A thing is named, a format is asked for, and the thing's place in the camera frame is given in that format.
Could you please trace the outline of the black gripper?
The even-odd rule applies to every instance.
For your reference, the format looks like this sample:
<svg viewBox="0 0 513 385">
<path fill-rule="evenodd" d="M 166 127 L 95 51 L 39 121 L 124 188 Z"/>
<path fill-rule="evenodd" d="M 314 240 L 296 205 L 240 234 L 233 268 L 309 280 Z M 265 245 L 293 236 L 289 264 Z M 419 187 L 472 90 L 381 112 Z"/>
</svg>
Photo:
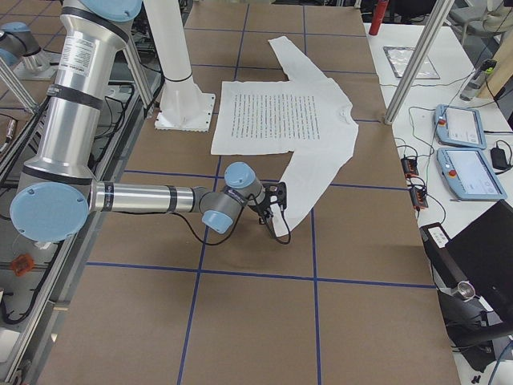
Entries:
<svg viewBox="0 0 513 385">
<path fill-rule="evenodd" d="M 256 213 L 260 225 L 266 225 L 273 220 L 272 206 L 277 205 L 281 212 L 287 208 L 287 186 L 285 182 L 263 183 L 256 197 Z"/>
</svg>

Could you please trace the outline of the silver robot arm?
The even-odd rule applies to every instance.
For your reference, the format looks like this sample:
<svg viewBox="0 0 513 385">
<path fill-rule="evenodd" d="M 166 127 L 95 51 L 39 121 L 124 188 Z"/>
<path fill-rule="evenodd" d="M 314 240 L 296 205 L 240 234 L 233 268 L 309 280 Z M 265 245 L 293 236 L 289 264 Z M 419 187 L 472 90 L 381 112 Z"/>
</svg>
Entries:
<svg viewBox="0 0 513 385">
<path fill-rule="evenodd" d="M 161 90 L 148 88 L 139 69 L 131 25 L 144 12 L 161 66 Z M 24 237 L 59 242 L 75 235 L 93 212 L 200 213 L 203 223 L 229 237 L 243 210 L 263 225 L 283 214 L 284 183 L 261 182 L 246 163 L 230 164 L 219 192 L 173 185 L 116 184 L 97 180 L 88 161 L 115 56 L 123 51 L 145 105 L 158 103 L 159 129 L 208 130 L 215 96 L 195 84 L 183 19 L 176 1 L 66 1 L 67 36 L 55 82 L 48 88 L 44 132 L 27 160 L 10 219 Z"/>
</svg>

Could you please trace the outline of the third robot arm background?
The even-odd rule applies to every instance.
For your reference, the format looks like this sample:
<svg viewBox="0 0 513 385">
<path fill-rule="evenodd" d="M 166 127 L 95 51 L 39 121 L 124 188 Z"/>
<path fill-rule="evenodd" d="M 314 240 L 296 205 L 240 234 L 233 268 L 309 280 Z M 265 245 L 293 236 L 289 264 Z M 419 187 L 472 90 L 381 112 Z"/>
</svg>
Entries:
<svg viewBox="0 0 513 385">
<path fill-rule="evenodd" d="M 23 22 L 1 25 L 1 58 L 23 80 L 51 80 L 60 54 L 44 51 Z"/>
</svg>

